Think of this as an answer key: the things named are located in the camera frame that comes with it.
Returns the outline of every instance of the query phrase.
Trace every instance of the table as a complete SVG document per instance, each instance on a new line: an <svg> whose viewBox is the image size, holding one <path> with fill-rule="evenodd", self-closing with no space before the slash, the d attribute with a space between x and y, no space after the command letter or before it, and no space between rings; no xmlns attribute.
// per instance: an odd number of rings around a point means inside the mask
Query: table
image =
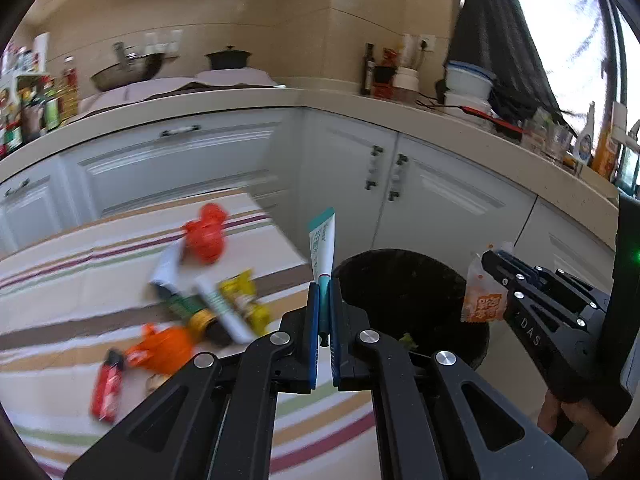
<svg viewBox="0 0 640 480"><path fill-rule="evenodd" d="M179 285L212 283L252 268L260 301L277 330L285 312L304 306L312 273L270 217L241 190L149 206L66 232L0 261L0 400L21 439L52 478L109 427L88 415L95 379L109 348L140 341L146 322L177 323L147 285L161 251L181 236L207 202L222 206L226 250L203 267L187 257ZM201 344L222 357L243 348ZM330 354L319 353L318 388L278 396L271 477L379 478L368 392L338 393ZM146 370L127 370L119 417L145 398Z"/></svg>

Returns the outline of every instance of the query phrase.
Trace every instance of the human hand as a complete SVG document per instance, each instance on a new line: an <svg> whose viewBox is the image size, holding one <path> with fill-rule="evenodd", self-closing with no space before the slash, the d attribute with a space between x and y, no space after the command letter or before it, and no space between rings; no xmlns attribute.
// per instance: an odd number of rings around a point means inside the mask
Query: human hand
<svg viewBox="0 0 640 480"><path fill-rule="evenodd" d="M574 456L590 477L599 475L616 455L616 428L611 427L588 400L567 404L556 399L550 391L546 392L545 402L540 409L538 427L545 433L553 433L561 411L570 421L582 425L589 432Z"/></svg>

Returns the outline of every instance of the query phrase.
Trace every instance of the electrical outlet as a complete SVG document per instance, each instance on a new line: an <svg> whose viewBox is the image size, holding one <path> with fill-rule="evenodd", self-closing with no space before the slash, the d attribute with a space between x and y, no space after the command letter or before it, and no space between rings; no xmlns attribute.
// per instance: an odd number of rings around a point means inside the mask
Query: electrical outlet
<svg viewBox="0 0 640 480"><path fill-rule="evenodd" d="M426 52L433 52L436 50L436 37L434 34L421 34L420 39L427 43L427 47L425 48Z"/></svg>

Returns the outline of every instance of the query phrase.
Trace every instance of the metal bolt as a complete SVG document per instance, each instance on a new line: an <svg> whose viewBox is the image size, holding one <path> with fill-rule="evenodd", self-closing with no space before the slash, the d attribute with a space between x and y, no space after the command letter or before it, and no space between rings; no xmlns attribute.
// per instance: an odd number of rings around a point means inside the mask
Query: metal bolt
<svg viewBox="0 0 640 480"><path fill-rule="evenodd" d="M436 354L436 361L442 366L451 366L456 363L456 356L449 352L449 350L440 350Z"/></svg>
<svg viewBox="0 0 640 480"><path fill-rule="evenodd" d="M358 337L363 343L377 343L380 341L380 334L375 330L363 330Z"/></svg>
<svg viewBox="0 0 640 480"><path fill-rule="evenodd" d="M212 354L203 352L202 354L196 355L195 359L193 360L193 364L196 365L196 368L209 368L215 360L216 358L213 357Z"/></svg>
<svg viewBox="0 0 640 480"><path fill-rule="evenodd" d="M291 338L286 332L274 332L273 334L271 334L269 341L271 341L274 345L286 345L289 341L291 341Z"/></svg>

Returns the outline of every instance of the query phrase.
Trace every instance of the black curtain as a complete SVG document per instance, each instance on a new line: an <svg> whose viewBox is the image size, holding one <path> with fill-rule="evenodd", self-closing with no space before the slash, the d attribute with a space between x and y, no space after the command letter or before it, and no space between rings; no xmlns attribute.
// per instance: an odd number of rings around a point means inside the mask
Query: black curtain
<svg viewBox="0 0 640 480"><path fill-rule="evenodd" d="M492 97L492 105L505 119L522 118L517 104L513 105L517 102L529 110L535 110L536 104L549 112L559 110L519 0L465 0L449 45L449 60L495 73L501 95ZM513 105L510 110L505 109L505 98Z"/></svg>

